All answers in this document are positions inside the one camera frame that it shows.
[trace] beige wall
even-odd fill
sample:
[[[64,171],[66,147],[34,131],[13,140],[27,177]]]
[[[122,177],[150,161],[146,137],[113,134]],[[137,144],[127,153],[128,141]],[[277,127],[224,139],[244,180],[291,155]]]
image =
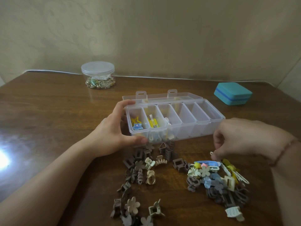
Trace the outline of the beige wall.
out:
[[[0,0],[0,76],[80,72],[278,84],[301,57],[301,0]]]
[[[301,60],[283,79],[278,88],[301,102]]]

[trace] box lid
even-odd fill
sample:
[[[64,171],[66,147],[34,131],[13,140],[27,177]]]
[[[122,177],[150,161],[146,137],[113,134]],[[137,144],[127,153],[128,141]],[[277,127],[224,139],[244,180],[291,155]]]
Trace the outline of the box lid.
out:
[[[229,99],[248,99],[252,95],[252,92],[238,83],[219,83],[216,89],[225,94]]]

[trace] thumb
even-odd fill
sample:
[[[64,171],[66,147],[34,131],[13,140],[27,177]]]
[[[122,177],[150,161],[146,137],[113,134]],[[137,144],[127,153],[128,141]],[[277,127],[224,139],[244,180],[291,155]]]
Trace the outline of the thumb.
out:
[[[124,147],[131,147],[147,143],[147,138],[142,136],[125,136],[122,137],[122,145]]]
[[[220,148],[216,149],[213,152],[213,154],[211,155],[211,159],[214,161],[220,161],[228,154],[230,154],[229,148],[227,148],[226,145],[223,144]]]

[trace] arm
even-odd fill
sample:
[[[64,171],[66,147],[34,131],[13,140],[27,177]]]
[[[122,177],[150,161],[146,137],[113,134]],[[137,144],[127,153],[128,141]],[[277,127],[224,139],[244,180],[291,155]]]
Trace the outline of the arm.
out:
[[[301,143],[292,134],[260,121],[232,118],[220,124],[213,139],[213,160],[229,154],[258,154],[269,162],[275,162],[294,140],[271,170],[284,225],[301,225]]]
[[[121,133],[123,108],[134,103],[131,100],[118,102],[113,113],[91,134],[5,199],[0,204],[0,225],[56,225],[93,159],[126,146],[145,144],[144,137]]]

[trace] hand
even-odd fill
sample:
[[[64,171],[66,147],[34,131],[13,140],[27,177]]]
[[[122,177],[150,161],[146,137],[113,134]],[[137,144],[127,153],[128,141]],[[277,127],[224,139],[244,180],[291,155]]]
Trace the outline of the hand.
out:
[[[109,155],[121,148],[145,144],[148,141],[142,136],[125,136],[121,133],[120,122],[126,121],[124,107],[133,104],[135,101],[132,100],[118,102],[113,112],[84,139],[95,157]]]
[[[216,150],[211,158],[221,160],[228,154],[259,154],[274,161],[293,139],[295,137],[287,131],[260,121],[223,120],[213,134]]]

